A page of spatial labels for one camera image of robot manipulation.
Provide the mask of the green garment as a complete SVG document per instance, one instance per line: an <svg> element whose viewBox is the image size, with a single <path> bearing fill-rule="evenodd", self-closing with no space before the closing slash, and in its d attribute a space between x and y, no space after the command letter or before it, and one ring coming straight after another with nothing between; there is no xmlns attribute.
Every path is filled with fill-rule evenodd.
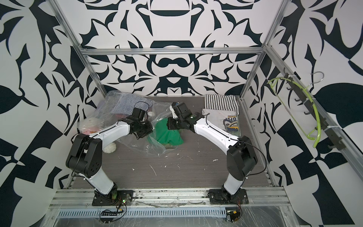
<svg viewBox="0 0 363 227"><path fill-rule="evenodd" d="M169 130L168 118L163 118L158 121L153 129L151 135L158 143L166 146L170 145L172 147L180 146L184 143L179 130Z"/></svg>

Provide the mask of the blue white striped garment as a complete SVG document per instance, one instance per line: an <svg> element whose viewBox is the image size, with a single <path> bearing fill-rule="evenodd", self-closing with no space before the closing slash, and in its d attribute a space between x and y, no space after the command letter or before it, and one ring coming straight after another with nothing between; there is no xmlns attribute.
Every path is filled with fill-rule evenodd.
<svg viewBox="0 0 363 227"><path fill-rule="evenodd" d="M133 109L139 108L148 111L153 106L154 101L135 94L121 93L116 105L112 109L112 114L131 115Z"/></svg>

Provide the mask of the clear plastic vacuum bag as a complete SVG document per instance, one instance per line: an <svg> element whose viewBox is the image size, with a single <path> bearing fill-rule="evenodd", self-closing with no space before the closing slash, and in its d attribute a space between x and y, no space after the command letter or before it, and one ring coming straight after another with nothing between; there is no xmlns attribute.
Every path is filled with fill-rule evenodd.
<svg viewBox="0 0 363 227"><path fill-rule="evenodd" d="M92 134L130 116L134 108L142 109L146 112L144 119L151 122L153 131L141 139L137 139L134 135L119 138L107 145L103 152L106 154L115 152L116 143L120 142L133 150L159 156L184 143L179 130L169 130L167 127L168 117L172 116L171 105L169 101L112 91L91 115L77 123L77 128L81 133Z"/></svg>

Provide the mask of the white printed t-shirt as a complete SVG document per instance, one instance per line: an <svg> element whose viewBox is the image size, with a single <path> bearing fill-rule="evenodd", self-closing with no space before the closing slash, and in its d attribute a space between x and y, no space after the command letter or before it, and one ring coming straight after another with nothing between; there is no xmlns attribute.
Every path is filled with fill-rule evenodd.
<svg viewBox="0 0 363 227"><path fill-rule="evenodd" d="M238 122L238 115L234 111L202 109L202 114L207 115L207 119L216 127L225 132L241 136Z"/></svg>

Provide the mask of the black white striped tank top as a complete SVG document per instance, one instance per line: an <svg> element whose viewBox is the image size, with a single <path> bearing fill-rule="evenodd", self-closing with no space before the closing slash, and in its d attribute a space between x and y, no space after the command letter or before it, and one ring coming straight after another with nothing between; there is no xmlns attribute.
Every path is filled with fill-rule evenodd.
<svg viewBox="0 0 363 227"><path fill-rule="evenodd" d="M205 108L213 110L234 111L240 114L239 102L234 95L205 95Z"/></svg>

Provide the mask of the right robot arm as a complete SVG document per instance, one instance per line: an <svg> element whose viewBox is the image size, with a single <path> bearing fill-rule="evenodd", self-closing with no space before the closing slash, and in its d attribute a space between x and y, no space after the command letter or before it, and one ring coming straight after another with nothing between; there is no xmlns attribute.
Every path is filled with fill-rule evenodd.
<svg viewBox="0 0 363 227"><path fill-rule="evenodd" d="M169 130L189 130L215 144L226 154L228 177L222 186L222 192L228 196L236 195L245 179L258 163L256 152L259 150L246 137L237 137L218 128L208 115L192 113L184 102L174 102L170 106L172 117L168 118Z"/></svg>

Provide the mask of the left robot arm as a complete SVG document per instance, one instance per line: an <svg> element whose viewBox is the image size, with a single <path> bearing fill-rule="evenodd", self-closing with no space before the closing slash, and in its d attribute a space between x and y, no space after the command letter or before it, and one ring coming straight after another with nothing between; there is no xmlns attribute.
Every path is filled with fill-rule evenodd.
<svg viewBox="0 0 363 227"><path fill-rule="evenodd" d="M146 111L134 108L132 114L98 132L78 134L66 159L66 167L84 177L95 191L110 200L116 200L117 185L102 169L103 150L117 139L134 135L137 139L148 136L153 126Z"/></svg>

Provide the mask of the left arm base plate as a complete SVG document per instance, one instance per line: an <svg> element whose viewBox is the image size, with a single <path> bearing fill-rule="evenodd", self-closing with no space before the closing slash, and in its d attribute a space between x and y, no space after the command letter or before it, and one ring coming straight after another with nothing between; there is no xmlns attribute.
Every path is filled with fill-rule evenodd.
<svg viewBox="0 0 363 227"><path fill-rule="evenodd" d="M133 198L133 190L113 190L109 194L102 194L98 190L94 191L92 206L116 206L125 203L128 205Z"/></svg>

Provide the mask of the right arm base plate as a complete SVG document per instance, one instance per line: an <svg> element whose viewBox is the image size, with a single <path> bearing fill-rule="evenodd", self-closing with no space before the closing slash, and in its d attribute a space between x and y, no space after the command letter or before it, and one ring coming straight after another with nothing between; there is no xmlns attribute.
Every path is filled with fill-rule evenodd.
<svg viewBox="0 0 363 227"><path fill-rule="evenodd" d="M249 204L249 199L245 189L240 188L234 195L225 188L210 189L208 198L211 204Z"/></svg>

